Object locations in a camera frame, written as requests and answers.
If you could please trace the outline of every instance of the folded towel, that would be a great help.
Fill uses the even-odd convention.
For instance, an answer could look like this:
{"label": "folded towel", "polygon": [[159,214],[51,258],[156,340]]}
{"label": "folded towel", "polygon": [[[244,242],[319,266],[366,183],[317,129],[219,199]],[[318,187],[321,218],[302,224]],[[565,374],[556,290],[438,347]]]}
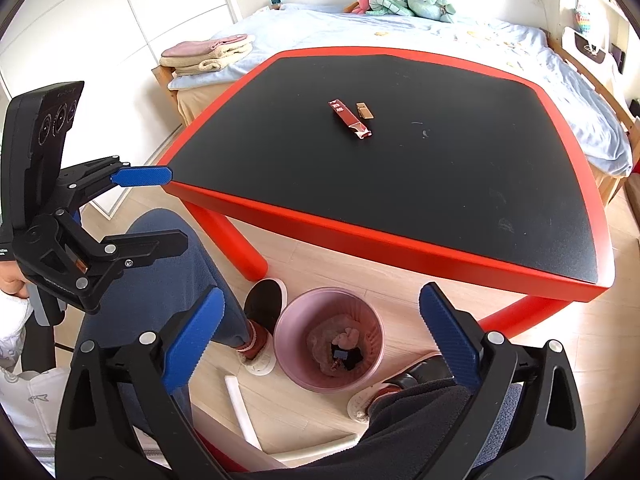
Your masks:
{"label": "folded towel", "polygon": [[245,45],[255,41],[255,36],[247,36],[244,40],[235,41],[233,43],[222,44],[213,49],[208,54],[201,54],[200,56],[187,56],[187,57],[161,57],[160,64],[162,66],[171,66],[174,68],[184,68],[187,66],[197,65],[201,61],[206,59],[215,59],[232,54],[236,54],[236,51]]}
{"label": "folded towel", "polygon": [[205,59],[197,65],[176,67],[175,76],[180,77],[181,75],[196,75],[204,72],[219,72],[225,66],[235,63],[236,61],[240,61],[243,57],[246,57],[252,49],[253,47],[251,43],[249,43],[238,48],[235,53],[229,56],[219,57],[217,59]]}
{"label": "folded towel", "polygon": [[219,45],[236,43],[238,41],[245,40],[246,34],[236,34],[234,36],[227,36],[226,38],[219,38],[218,40],[207,41],[183,41],[171,48],[165,50],[161,57],[190,57],[190,56],[202,56],[208,54]]}

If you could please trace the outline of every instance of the person's hand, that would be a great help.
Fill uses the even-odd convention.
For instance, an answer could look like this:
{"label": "person's hand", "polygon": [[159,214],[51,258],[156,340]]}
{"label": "person's hand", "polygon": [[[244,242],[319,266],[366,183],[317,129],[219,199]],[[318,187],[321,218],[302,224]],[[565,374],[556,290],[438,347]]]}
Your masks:
{"label": "person's hand", "polygon": [[29,297],[27,283],[17,262],[0,262],[0,290],[5,294],[26,300]]}

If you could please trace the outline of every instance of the red table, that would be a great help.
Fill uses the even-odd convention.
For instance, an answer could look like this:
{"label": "red table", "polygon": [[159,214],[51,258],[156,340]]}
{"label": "red table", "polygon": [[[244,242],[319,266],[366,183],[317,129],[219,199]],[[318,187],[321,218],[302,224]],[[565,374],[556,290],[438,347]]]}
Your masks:
{"label": "red table", "polygon": [[[332,99],[353,111],[366,102],[373,135],[350,134]],[[165,190],[248,280],[267,262],[226,217],[528,294],[481,321],[507,337],[614,279],[600,197],[558,109],[534,83],[465,60],[374,47],[279,53],[213,102],[160,164],[174,171]]]}

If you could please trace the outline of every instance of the trash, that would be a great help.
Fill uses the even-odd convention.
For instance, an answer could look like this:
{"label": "trash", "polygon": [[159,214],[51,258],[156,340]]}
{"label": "trash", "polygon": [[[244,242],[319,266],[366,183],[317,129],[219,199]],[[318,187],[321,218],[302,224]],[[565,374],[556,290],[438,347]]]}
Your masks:
{"label": "trash", "polygon": [[[320,371],[331,377],[360,373],[363,349],[361,325],[351,316],[338,314],[313,328],[306,337],[308,347]],[[334,358],[335,351],[346,351],[344,359]]]}

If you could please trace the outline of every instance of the trash bin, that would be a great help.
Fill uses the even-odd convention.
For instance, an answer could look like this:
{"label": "trash bin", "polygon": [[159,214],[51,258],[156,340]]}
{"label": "trash bin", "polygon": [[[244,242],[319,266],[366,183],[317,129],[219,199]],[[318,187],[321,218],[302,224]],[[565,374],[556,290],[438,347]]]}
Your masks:
{"label": "trash bin", "polygon": [[[353,374],[331,377],[320,371],[307,347],[309,332],[320,323],[347,314],[360,323],[358,346],[363,361]],[[362,298],[344,288],[315,288],[297,297],[284,309],[274,332],[274,348],[280,367],[299,386],[318,393],[356,390],[370,381],[385,349],[382,320]]]}

